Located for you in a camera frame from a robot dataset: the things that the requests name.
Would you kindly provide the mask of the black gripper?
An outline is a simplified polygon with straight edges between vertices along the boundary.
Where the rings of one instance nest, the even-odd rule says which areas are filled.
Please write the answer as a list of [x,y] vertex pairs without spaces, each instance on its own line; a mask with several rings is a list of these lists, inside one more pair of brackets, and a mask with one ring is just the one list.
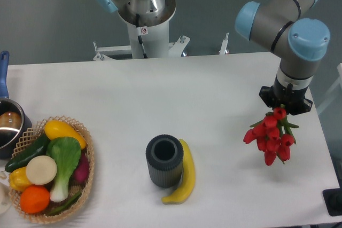
[[291,86],[282,85],[262,86],[259,96],[271,109],[282,107],[287,114],[299,115],[310,112],[313,105],[313,102],[305,97],[306,90],[307,88],[294,90]]

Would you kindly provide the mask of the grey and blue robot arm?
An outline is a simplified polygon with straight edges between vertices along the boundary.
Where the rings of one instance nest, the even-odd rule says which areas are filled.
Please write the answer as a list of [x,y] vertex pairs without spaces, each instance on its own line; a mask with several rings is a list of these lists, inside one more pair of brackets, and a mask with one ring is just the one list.
[[235,20],[235,30],[280,58],[272,86],[259,96],[270,108],[284,106],[288,114],[311,110],[305,97],[330,42],[328,27],[317,19],[303,18],[318,0],[270,0],[246,3]]

